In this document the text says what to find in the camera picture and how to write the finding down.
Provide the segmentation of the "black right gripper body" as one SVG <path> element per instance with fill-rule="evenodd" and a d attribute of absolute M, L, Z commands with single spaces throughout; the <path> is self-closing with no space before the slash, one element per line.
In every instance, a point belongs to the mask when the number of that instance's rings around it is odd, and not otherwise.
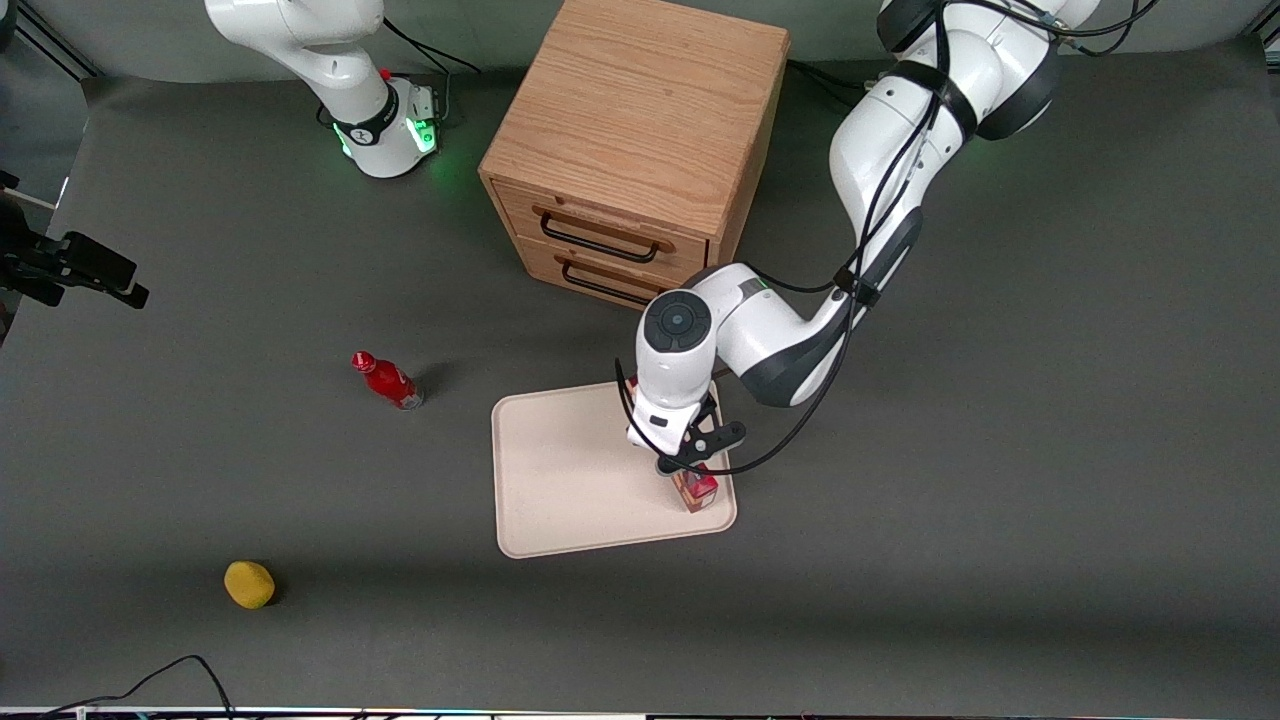
<path fill-rule="evenodd" d="M 41 245 L 47 238 L 32 231 L 19 204 L 8 196 L 1 200 L 1 342 L 4 343 L 20 297 L 56 307 L 65 290 L 49 274 L 47 258 Z"/>

